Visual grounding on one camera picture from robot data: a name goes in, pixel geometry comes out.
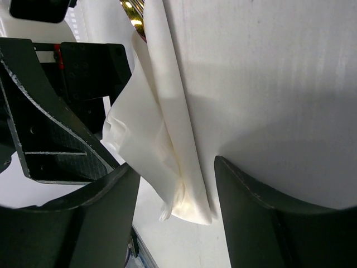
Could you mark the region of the iridescent gold spoon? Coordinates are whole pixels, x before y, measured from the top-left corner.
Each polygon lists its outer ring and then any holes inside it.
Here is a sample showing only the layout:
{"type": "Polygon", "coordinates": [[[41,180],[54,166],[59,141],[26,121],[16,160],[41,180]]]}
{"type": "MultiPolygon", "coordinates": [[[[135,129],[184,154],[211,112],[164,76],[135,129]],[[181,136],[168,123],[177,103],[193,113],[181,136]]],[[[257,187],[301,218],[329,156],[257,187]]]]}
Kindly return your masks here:
{"type": "Polygon", "coordinates": [[[120,4],[140,37],[146,41],[143,22],[144,0],[120,0],[120,4]]]}

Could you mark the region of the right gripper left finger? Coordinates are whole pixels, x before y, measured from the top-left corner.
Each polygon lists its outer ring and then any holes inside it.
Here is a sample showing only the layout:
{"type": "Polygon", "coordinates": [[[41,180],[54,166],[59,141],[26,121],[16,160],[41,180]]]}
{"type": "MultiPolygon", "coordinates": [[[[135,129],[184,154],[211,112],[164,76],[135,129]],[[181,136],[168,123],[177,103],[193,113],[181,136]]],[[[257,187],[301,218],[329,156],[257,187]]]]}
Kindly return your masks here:
{"type": "Polygon", "coordinates": [[[1,266],[123,267],[139,181],[123,164],[40,207],[2,207],[1,266]]]}

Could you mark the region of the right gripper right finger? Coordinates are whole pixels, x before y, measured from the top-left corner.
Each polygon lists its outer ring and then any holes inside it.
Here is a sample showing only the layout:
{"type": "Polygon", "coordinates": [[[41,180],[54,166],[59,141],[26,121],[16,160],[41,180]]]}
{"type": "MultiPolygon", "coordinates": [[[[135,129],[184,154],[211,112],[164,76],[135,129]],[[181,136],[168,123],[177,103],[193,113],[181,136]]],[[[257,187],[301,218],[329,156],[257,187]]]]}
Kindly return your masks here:
{"type": "Polygon", "coordinates": [[[356,266],[356,208],[298,200],[221,156],[214,171],[232,267],[356,266]]]}

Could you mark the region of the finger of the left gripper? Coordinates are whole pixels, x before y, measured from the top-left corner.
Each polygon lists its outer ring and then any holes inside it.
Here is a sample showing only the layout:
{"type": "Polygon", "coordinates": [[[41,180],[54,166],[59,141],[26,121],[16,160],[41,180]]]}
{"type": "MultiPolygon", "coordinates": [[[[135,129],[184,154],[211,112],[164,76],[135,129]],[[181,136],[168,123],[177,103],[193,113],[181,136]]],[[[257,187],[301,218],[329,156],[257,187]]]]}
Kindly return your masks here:
{"type": "Polygon", "coordinates": [[[85,185],[118,162],[101,144],[103,95],[71,89],[82,63],[66,71],[60,44],[1,39],[1,169],[18,154],[26,177],[85,185]]]}
{"type": "Polygon", "coordinates": [[[131,77],[121,44],[60,44],[64,100],[82,123],[96,134],[105,121],[104,97],[113,104],[131,77]]]}

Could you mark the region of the white paper napkin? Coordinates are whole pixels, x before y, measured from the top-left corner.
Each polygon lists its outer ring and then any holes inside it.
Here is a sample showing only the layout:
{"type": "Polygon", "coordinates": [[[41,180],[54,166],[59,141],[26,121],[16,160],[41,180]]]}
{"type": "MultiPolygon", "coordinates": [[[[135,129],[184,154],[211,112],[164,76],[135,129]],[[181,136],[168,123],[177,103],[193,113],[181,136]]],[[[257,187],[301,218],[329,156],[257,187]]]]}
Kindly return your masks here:
{"type": "Polygon", "coordinates": [[[180,70],[162,1],[144,3],[145,37],[132,36],[134,69],[112,105],[103,141],[143,177],[170,216],[212,223],[180,70]]]}

